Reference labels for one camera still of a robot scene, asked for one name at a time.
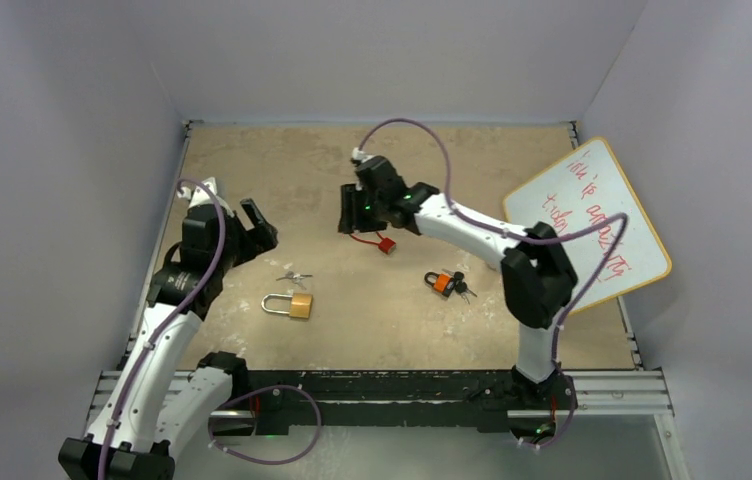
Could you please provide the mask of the silver keys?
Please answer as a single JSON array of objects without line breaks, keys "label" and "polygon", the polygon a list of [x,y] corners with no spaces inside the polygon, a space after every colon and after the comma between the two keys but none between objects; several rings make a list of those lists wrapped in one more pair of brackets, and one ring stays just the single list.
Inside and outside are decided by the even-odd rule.
[{"label": "silver keys", "polygon": [[302,274],[302,273],[296,273],[294,271],[287,271],[283,276],[278,277],[277,281],[281,281],[281,280],[290,281],[294,285],[305,290],[306,286],[304,284],[304,281],[309,278],[312,278],[311,274]]}]

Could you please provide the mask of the brass padlock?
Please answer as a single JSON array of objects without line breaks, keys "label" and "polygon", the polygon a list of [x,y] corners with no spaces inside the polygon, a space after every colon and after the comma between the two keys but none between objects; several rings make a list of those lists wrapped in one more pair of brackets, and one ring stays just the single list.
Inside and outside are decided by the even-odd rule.
[{"label": "brass padlock", "polygon": [[267,294],[260,303],[268,314],[284,316],[294,320],[308,320],[311,317],[313,296],[307,293]]}]

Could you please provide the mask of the orange black padlock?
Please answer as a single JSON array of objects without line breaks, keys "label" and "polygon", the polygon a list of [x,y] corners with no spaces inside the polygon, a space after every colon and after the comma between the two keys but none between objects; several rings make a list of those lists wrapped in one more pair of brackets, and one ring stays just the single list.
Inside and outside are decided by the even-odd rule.
[{"label": "orange black padlock", "polygon": [[424,283],[444,298],[450,297],[455,289],[455,279],[448,273],[427,272]]}]

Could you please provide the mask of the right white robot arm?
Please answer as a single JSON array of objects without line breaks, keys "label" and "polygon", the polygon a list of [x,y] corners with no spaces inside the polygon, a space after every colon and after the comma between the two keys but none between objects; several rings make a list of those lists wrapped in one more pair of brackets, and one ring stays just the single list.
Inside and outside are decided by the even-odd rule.
[{"label": "right white robot arm", "polygon": [[436,187],[407,185],[383,156],[354,149],[351,163],[357,180],[341,187],[339,232],[403,229],[446,242],[499,272],[506,307],[519,323],[513,392],[528,407],[548,399],[561,377],[553,353],[554,324],[578,282],[554,229],[543,222],[523,227],[461,212]]}]

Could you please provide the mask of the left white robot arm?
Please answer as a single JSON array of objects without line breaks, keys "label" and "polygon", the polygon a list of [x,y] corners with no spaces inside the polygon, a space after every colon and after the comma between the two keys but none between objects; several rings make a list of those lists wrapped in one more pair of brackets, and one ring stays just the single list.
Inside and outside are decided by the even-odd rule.
[{"label": "left white robot arm", "polygon": [[153,276],[141,333],[116,387],[80,439],[64,441],[58,461],[71,479],[170,479],[180,454],[211,412],[236,409],[250,395],[248,369],[234,353],[206,354],[181,391],[171,384],[186,347],[223,290],[225,274],[274,249],[278,231],[253,200],[241,201],[246,229],[228,207],[217,216],[196,200],[182,222],[182,240]]}]

